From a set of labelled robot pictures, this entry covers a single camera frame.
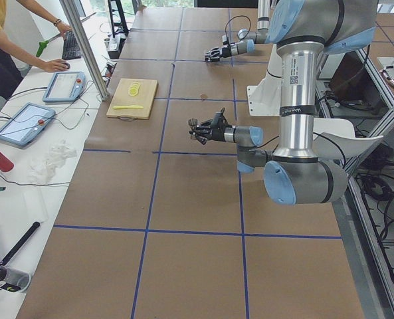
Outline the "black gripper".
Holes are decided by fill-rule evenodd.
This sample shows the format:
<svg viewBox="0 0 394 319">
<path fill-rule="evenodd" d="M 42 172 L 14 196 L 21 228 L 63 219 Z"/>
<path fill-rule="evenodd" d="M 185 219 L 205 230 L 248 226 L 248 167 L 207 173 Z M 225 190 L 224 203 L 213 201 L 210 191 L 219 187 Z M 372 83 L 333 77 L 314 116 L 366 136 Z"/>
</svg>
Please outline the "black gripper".
<svg viewBox="0 0 394 319">
<path fill-rule="evenodd" d="M 189 131 L 190 138 L 198 141 L 202 145 L 205 145 L 210 140 L 224 142 L 226 126 L 227 125 L 223 121 L 212 122 L 212 120 L 206 120 L 198 123 L 196 131 Z"/>
<path fill-rule="evenodd" d="M 229 58 L 232 56 L 231 48 L 228 46 L 223 46 L 221 48 L 213 48 L 204 54 L 204 60 L 206 56 L 217 57 L 219 62 L 221 58 Z"/>
</svg>

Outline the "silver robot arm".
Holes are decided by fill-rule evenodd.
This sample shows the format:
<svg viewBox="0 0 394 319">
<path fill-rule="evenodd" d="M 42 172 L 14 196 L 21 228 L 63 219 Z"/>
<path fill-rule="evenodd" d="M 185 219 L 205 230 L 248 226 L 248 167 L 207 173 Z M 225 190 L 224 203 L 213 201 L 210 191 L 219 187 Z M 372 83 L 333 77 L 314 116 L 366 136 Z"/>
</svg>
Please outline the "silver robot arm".
<svg viewBox="0 0 394 319">
<path fill-rule="evenodd" d="M 205 55 L 208 62 L 249 52 L 255 44 L 273 43 L 281 58 L 280 132 L 278 147 L 261 150 L 263 131 L 230 125 L 223 112 L 206 122 L 189 121 L 190 136 L 238 146 L 239 171 L 264 170 L 264 186 L 282 205 L 326 203 L 347 188 L 342 166 L 318 155 L 312 147 L 316 117 L 317 61 L 321 53 L 356 51 L 375 34 L 376 1 L 269 1 L 258 4 L 255 32 L 242 32 L 239 42 L 223 39 L 222 47 Z"/>
<path fill-rule="evenodd" d="M 270 12 L 276 8 L 278 1 L 258 1 L 256 31 L 251 31 L 251 19 L 246 15 L 231 17 L 225 24 L 222 45 L 212 48 L 204 54 L 205 62 L 219 62 L 222 58 L 229 58 L 240 54 L 253 53 L 255 44 L 266 44 L 270 30 Z M 237 32 L 237 42 L 231 42 L 229 38 L 229 24 L 238 18 L 248 21 L 248 28 Z"/>
</svg>

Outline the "person forearm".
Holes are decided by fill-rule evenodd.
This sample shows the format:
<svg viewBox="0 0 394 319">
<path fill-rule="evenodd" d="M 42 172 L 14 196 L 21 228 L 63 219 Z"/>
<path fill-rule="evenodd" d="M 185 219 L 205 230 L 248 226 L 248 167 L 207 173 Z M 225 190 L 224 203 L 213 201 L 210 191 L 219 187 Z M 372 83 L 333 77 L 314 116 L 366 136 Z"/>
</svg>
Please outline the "person forearm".
<svg viewBox="0 0 394 319">
<path fill-rule="evenodd" d="M 11 42 L 3 30 L 0 30 L 0 49 L 22 62 L 40 68 L 41 70 L 49 71 L 47 68 L 49 64 L 47 62 L 29 54 L 27 51 Z"/>
</svg>

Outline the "person hand on mouse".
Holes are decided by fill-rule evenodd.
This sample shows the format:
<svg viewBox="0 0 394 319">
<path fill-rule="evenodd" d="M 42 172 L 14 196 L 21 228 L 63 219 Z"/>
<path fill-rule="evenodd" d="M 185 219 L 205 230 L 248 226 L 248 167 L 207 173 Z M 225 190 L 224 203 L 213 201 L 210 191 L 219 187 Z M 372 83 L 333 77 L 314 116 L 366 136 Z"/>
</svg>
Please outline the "person hand on mouse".
<svg viewBox="0 0 394 319">
<path fill-rule="evenodd" d="M 63 62 L 66 62 L 62 59 L 55 59 L 50 61 L 44 61 L 43 63 L 43 70 L 46 72 L 63 72 L 67 69 L 63 65 Z"/>
</svg>

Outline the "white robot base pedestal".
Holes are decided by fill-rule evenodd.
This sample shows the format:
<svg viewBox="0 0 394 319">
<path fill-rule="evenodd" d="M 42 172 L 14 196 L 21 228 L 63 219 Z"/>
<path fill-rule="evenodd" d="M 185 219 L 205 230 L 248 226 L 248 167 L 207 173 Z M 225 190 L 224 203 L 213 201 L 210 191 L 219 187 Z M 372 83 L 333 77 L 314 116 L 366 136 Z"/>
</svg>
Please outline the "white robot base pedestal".
<svg viewBox="0 0 394 319">
<path fill-rule="evenodd" d="M 247 86 L 248 109 L 251 116 L 279 116 L 282 60 L 273 44 L 266 76 L 257 86 Z"/>
</svg>

